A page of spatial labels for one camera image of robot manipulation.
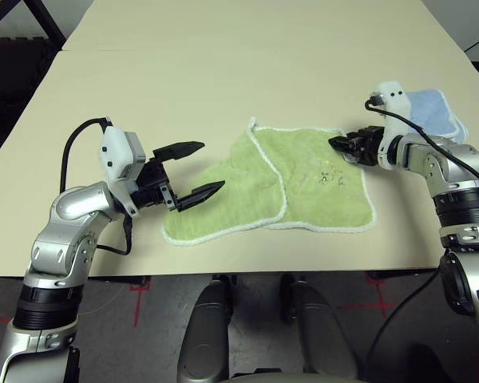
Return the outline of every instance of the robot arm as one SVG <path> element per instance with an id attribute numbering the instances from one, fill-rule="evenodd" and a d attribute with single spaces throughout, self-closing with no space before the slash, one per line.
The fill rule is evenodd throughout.
<path id="1" fill-rule="evenodd" d="M 375 93 L 371 100 L 383 105 L 383 110 L 394 112 L 384 100 L 394 97 L 391 95 L 402 97 L 404 92 L 397 83 L 383 88 L 390 94 Z M 395 118 L 386 118 L 387 123 L 392 120 Z M 479 178 L 433 148 L 421 135 L 402 134 L 391 126 L 363 128 L 346 137 L 332 138 L 330 144 L 349 162 L 399 168 L 426 179 L 441 223 L 440 240 L 446 249 L 440 261 L 445 297 L 454 311 L 475 317 L 479 324 Z M 428 139 L 479 174 L 479 152 L 474 147 L 440 136 Z"/>
<path id="2" fill-rule="evenodd" d="M 178 198 L 163 167 L 164 161 L 188 156 L 203 146 L 169 145 L 154 150 L 154 157 L 145 163 L 135 133 L 106 126 L 100 154 L 106 182 L 62 192 L 32 246 L 16 314 L 6 327 L 0 351 L 0 383 L 78 382 L 79 351 L 72 344 L 83 287 L 94 252 L 101 247 L 100 233 L 108 223 L 125 217 L 126 251 L 101 248 L 127 255 L 132 219 L 141 208 L 164 203 L 170 210 L 183 211 L 216 193 L 224 181 Z"/>

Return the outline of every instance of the beige tabletop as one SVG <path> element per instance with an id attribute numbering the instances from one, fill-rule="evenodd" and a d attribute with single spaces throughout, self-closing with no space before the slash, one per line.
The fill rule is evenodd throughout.
<path id="1" fill-rule="evenodd" d="M 110 3 L 118 9 L 122 2 Z M 186 2 L 179 13 L 179 2 L 168 4 L 161 7 L 166 14 L 151 14 L 152 35 L 144 41 L 152 49 L 104 51 L 113 43 L 117 49 L 136 44 L 129 39 L 135 34 L 132 20 L 143 31 L 147 20 L 137 12 L 122 15 L 128 28 L 109 16 L 120 31 L 130 32 L 121 40 L 108 39 L 113 27 L 101 24 L 103 51 L 57 55 L 0 151 L 0 275 L 24 273 L 57 195 L 65 141 L 92 117 L 110 116 L 137 132 L 146 152 L 177 141 L 205 142 L 195 155 L 167 163 L 176 192 L 191 175 L 228 156 L 251 116 L 276 128 L 351 131 L 382 124 L 363 102 L 387 80 L 409 91 L 442 89 L 479 149 L 479 75 L 420 2 Z M 69 46 L 76 41 L 70 39 Z M 102 179 L 100 138 L 99 128 L 78 138 L 68 186 Z M 98 251 L 91 274 L 436 266 L 443 250 L 424 180 L 368 168 L 366 182 L 378 223 L 364 233 L 256 229 L 174 247 L 160 234 L 167 211 L 151 207 L 134 222 L 132 254 Z M 123 241 L 119 223 L 100 238 L 117 247 Z"/>

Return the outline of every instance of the red tape mark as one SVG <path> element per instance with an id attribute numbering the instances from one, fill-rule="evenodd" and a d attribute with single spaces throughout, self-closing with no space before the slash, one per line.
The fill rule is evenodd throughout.
<path id="1" fill-rule="evenodd" d="M 141 315 L 141 298 L 142 298 L 142 293 L 144 291 L 149 291 L 151 290 L 151 279 L 148 280 L 147 284 L 145 286 L 134 286 L 131 285 L 129 287 L 130 291 L 136 291 L 137 292 L 137 307 L 135 307 L 135 319 L 133 321 L 133 327 L 137 327 L 138 325 L 138 318 Z"/>
<path id="2" fill-rule="evenodd" d="M 386 318 L 386 309 L 390 308 L 390 307 L 394 307 L 394 305 L 392 303 L 385 302 L 385 300 L 383 299 L 381 285 L 385 284 L 385 280 L 384 279 L 379 279 L 379 280 L 372 279 L 366 271 L 364 271 L 364 275 L 366 276 L 367 284 L 368 285 L 374 285 L 376 287 L 376 293 L 378 294 L 378 300 L 379 300 L 378 308 L 382 312 L 382 316 L 384 318 Z"/>

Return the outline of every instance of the gray floor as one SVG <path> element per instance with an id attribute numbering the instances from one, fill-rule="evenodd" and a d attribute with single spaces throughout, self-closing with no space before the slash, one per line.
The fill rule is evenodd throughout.
<path id="1" fill-rule="evenodd" d="M 362 272 L 306 276 L 338 307 L 339 320 L 360 358 L 365 357 L 382 324 L 381 307 L 386 307 L 386 315 L 391 305 L 429 277 L 390 278 L 377 285 Z M 249 373 L 258 367 L 302 370 L 302 358 L 294 356 L 299 355 L 296 328 L 279 321 L 279 277 L 238 276 L 235 313 L 229 326 L 231 374 Z M 89 282 L 77 335 L 81 382 L 175 381 L 185 326 L 209 280 L 209 275 L 153 277 L 149 289 L 141 292 L 125 284 Z M 0 278 L 0 342 L 20 288 L 21 282 Z M 378 290 L 384 302 L 381 305 Z M 370 366 L 370 381 L 407 382 L 408 353 L 415 344 L 429 345 L 454 381 L 479 382 L 478 329 L 470 318 L 454 314 L 446 305 L 439 279 L 391 323 Z"/>

